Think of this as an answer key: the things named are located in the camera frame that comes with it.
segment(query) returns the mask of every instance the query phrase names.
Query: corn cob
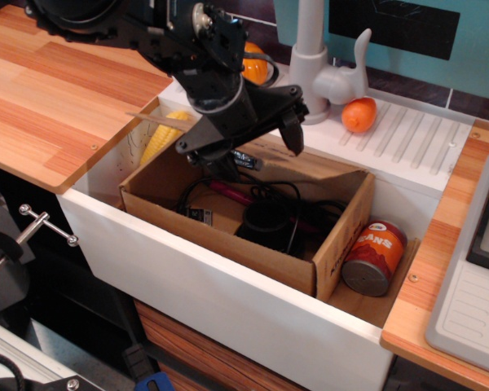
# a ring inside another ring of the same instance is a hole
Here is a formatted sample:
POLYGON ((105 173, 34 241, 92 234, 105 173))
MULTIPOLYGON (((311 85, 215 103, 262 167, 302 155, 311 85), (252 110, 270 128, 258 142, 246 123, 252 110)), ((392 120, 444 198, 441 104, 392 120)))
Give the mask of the corn cob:
MULTIPOLYGON (((186 121, 188 119, 188 114, 183 111, 171 112, 167 115, 167 118, 175 118, 177 120, 186 121)), ((171 128, 170 126, 159 125, 156 129, 156 132, 151 137, 147 147, 145 148, 139 164, 142 165, 143 163, 145 163, 147 160, 153 157, 154 154, 159 152, 165 145, 167 145, 173 139, 179 137, 181 134, 183 134, 181 130, 171 128)))

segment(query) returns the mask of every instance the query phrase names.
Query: blue object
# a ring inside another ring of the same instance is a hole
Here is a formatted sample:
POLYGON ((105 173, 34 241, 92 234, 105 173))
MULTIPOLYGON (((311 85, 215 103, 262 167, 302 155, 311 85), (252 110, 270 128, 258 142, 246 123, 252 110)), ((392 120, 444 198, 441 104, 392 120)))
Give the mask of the blue object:
POLYGON ((159 391, 174 391, 174 386, 170 383, 169 377, 164 372, 157 372, 145 380, 140 381, 134 387, 134 391, 149 391, 151 383, 157 386, 159 391))
MULTIPOLYGON (((388 1, 393 0, 373 0, 372 3, 382 4, 388 1)), ((360 2, 362 1, 351 0, 352 6, 360 2)), ((460 14, 449 59, 372 43, 368 47, 367 66, 489 98, 489 0, 397 2, 460 14)), ((326 1, 324 13, 324 41, 328 46, 328 52, 332 57, 353 62, 354 38, 327 33, 329 3, 326 1)), ((297 40, 295 26, 298 0, 274 0, 274 4, 279 40, 285 45, 293 46, 297 40)))

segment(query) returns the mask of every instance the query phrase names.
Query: gray stove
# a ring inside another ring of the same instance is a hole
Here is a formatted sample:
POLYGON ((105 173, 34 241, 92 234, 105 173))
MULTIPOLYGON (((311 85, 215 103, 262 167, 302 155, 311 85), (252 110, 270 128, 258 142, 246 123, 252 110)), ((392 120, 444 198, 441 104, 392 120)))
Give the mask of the gray stove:
POLYGON ((434 348, 489 371, 489 157, 425 338, 434 348))

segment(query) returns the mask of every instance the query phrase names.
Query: teal wall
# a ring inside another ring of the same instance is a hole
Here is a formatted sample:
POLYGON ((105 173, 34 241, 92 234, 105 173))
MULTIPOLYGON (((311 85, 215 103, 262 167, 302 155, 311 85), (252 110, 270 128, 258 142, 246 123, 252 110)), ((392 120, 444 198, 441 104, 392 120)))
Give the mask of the teal wall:
MULTIPOLYGON (((368 66, 489 98, 489 0, 413 0, 412 3, 460 13, 451 58, 436 59, 370 44, 368 66)), ((292 46, 297 39, 298 0, 274 0, 274 4, 279 40, 292 46)), ((328 2, 325 15, 324 29, 328 31, 328 2)), ((354 39, 326 33, 324 40, 330 55, 354 61, 354 39)))

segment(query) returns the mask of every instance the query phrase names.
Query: can of beans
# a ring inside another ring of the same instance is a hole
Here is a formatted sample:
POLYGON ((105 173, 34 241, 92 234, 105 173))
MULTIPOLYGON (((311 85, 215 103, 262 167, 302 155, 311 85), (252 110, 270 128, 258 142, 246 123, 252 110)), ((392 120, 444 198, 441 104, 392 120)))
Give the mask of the can of beans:
POLYGON ((395 224, 370 222, 344 260, 342 278, 363 295, 384 295, 407 245, 407 236, 395 224))

